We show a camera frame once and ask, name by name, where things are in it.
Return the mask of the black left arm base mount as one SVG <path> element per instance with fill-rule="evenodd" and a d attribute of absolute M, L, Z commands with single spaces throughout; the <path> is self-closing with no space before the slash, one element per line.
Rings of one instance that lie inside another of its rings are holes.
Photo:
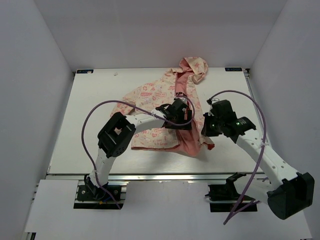
<path fill-rule="evenodd" d="M 122 185 L 103 185 L 108 191 L 105 192 L 98 186 L 95 186 L 88 174 L 84 176 L 83 182 L 78 184 L 74 209 L 78 210 L 120 210 L 125 202 L 126 187 Z"/>

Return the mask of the pink cream printed hooded jacket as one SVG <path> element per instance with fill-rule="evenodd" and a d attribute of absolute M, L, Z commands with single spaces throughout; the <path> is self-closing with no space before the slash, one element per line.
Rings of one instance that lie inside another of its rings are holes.
<path fill-rule="evenodd" d="M 208 150 L 214 148 L 213 141 L 201 134 L 204 116 L 196 90 L 196 85 L 205 78 L 208 68 L 207 62 L 201 57 L 184 57 L 178 67 L 169 69 L 160 79 L 145 83 L 122 97 L 122 103 L 115 105 L 113 114 L 136 114 L 139 111 L 134 106 L 151 111 L 163 104 L 173 103 L 174 97 L 180 95 L 188 97 L 195 108 L 190 130 L 164 127 L 145 130 L 134 136 L 131 149 L 177 152 L 195 157 L 202 147 Z"/>

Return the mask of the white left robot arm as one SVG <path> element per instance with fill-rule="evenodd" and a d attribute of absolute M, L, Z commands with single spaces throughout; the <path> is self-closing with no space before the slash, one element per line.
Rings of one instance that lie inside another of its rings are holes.
<path fill-rule="evenodd" d="M 188 105 L 186 99 L 180 98 L 151 111 L 139 111 L 140 114 L 135 115 L 116 112 L 97 135 L 98 154 L 94 170 L 89 175 L 92 184 L 88 188 L 88 193 L 96 200 L 105 196 L 105 185 L 109 182 L 111 168 L 135 135 L 156 128 L 190 130 L 195 116 L 193 104 Z"/>

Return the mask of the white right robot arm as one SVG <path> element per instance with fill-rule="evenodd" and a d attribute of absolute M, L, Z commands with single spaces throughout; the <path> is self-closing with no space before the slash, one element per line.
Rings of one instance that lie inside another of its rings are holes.
<path fill-rule="evenodd" d="M 202 133 L 207 137 L 224 135 L 244 150 L 261 168 L 267 180 L 251 179 L 237 172 L 226 179 L 221 190 L 210 191 L 212 201 L 242 200 L 245 192 L 269 206 L 281 220 L 304 210 L 313 203 L 315 180 L 308 172 L 300 173 L 287 164 L 263 138 L 247 118 L 238 118 L 228 100 L 208 100 L 209 112 L 204 114 Z"/>

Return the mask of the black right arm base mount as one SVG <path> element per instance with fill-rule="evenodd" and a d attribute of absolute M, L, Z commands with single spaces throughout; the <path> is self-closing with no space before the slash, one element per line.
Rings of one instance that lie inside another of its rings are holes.
<path fill-rule="evenodd" d="M 208 192 L 204 198 L 209 203 L 211 213 L 228 213 L 232 210 L 242 192 L 236 191 L 234 182 L 242 177 L 250 177 L 250 175 L 244 172 L 235 172 L 207 184 Z"/>

